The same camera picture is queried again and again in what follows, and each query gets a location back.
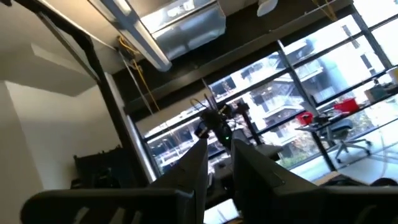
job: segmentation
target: ceiling light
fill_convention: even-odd
[[[257,16],[263,16],[268,12],[275,9],[278,4],[278,0],[259,0],[259,9],[257,10]]]
[[[88,0],[119,33],[161,72],[172,66],[126,0]]]

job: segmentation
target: white floor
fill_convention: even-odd
[[[342,152],[339,158],[342,163],[334,160],[336,151],[329,153],[339,172],[354,179],[370,184],[380,177],[398,180],[398,121],[388,124],[363,137],[372,142],[369,148],[372,155],[368,157],[361,149],[349,149]],[[330,172],[322,157],[291,170],[293,173],[309,181],[317,180]]]

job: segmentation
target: window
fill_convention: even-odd
[[[283,151],[279,154],[281,158],[279,163],[285,168],[289,168],[319,152],[311,134],[306,131],[295,130],[298,127],[300,127],[300,124],[294,119],[261,136],[266,144],[282,146]]]
[[[398,13],[395,0],[355,0],[354,5],[369,27]]]
[[[295,69],[303,87],[317,102],[323,101],[384,70],[365,37]]]
[[[360,29],[353,17],[347,16],[286,46],[284,52],[289,62],[291,64],[296,64],[358,32],[360,32]]]
[[[209,87],[215,95],[216,101],[219,102],[249,86],[271,77],[273,74],[283,69],[285,69],[285,66],[280,62],[279,54],[273,53],[211,84]]]
[[[209,106],[208,102],[206,100],[202,100],[200,103],[195,104],[194,106],[190,107],[189,109],[186,109],[185,111],[181,112],[180,114],[178,114],[177,116],[165,121],[164,123],[152,128],[150,131],[146,132],[146,134],[144,135],[145,138],[148,138],[156,133],[159,133],[165,129],[167,129],[167,127],[171,127],[175,124],[177,124],[178,122],[184,120],[185,118],[189,118],[190,116],[197,114],[199,111],[205,109],[201,104],[205,105],[205,106]]]
[[[398,64],[398,20],[394,20],[373,31],[373,35],[393,65]]]
[[[248,114],[257,130],[276,124],[303,109],[300,106],[303,98],[299,95],[289,74],[275,78],[273,81],[235,98],[229,104],[235,104],[238,101],[249,105]],[[238,118],[237,122],[246,127],[242,118]]]
[[[200,118],[195,118],[181,126],[173,128],[171,133],[169,131],[147,142],[150,153],[155,158],[156,164],[162,174],[167,172],[199,140],[194,134],[199,125],[202,125]],[[212,132],[209,133],[207,143],[209,156],[225,150],[224,146],[217,141]],[[226,155],[223,154],[210,161],[209,172],[213,170],[211,164],[225,157]]]

